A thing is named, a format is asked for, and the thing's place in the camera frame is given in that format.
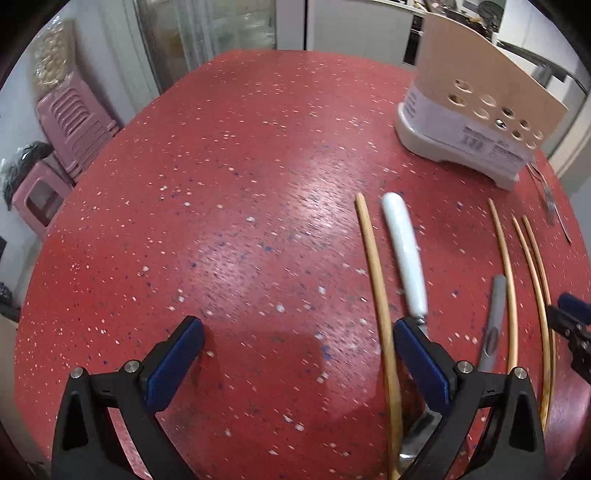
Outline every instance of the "metal screw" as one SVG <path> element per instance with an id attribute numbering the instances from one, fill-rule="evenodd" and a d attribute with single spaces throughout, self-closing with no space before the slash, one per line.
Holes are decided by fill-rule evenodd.
<path id="1" fill-rule="evenodd" d="M 513 372 L 515 373 L 515 376 L 517 378 L 520 378 L 522 380 L 527 377 L 527 372 L 525 371 L 525 368 L 516 367 L 516 369 L 513 370 Z"/>
<path id="2" fill-rule="evenodd" d="M 138 371 L 139 362 L 137 360 L 130 360 L 125 364 L 124 368 L 127 373 L 132 374 Z"/>
<path id="3" fill-rule="evenodd" d="M 474 367 L 470 362 L 462 360 L 461 362 L 457 363 L 457 369 L 463 374 L 469 374 L 472 370 L 474 370 Z"/>
<path id="4" fill-rule="evenodd" d="M 84 373 L 84 369 L 82 367 L 74 367 L 70 372 L 70 376 L 72 378 L 80 378 Z"/>

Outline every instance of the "glass door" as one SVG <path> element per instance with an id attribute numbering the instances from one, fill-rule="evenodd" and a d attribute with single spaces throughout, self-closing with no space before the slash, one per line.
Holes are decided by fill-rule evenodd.
<path id="1" fill-rule="evenodd" d="M 160 93 L 215 55 L 273 49 L 275 0 L 135 0 Z"/>

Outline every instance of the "label sticker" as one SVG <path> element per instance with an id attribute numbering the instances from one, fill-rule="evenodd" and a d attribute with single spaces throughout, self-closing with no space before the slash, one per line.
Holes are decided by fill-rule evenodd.
<path id="1" fill-rule="evenodd" d="M 503 175 L 519 173 L 533 156 L 523 142 L 513 141 L 502 131 L 442 107 L 414 85 L 404 99 L 403 112 L 414 130 L 470 154 L 472 161 Z"/>

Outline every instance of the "knife block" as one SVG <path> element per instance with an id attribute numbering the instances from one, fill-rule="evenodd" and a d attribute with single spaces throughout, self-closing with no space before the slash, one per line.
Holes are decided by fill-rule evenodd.
<path id="1" fill-rule="evenodd" d="M 417 76 L 398 105 L 411 152 L 452 161 L 512 190 L 567 108 L 484 37 L 427 14 Z"/>

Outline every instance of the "fork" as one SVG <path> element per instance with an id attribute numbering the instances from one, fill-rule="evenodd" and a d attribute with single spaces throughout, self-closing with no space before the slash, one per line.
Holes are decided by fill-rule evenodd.
<path id="1" fill-rule="evenodd" d="M 550 190 L 550 186 L 548 185 L 548 182 L 546 182 L 543 173 L 540 170 L 538 170 L 535 158 L 532 158 L 532 160 L 527 164 L 527 169 L 529 170 L 531 176 L 538 180 L 544 188 L 546 208 L 548 209 L 548 223 L 550 225 L 554 225 L 555 212 L 556 216 L 558 217 L 558 221 L 560 222 L 560 226 L 562 227 L 562 231 L 564 232 L 564 236 L 566 237 L 566 241 L 569 243 L 569 245 L 572 245 L 573 241 L 571 240 L 570 235 L 567 232 L 566 227 L 564 226 L 564 223 L 560 216 L 560 212 L 558 211 L 558 204 L 556 203 L 556 199 L 554 198 L 552 190 Z"/>

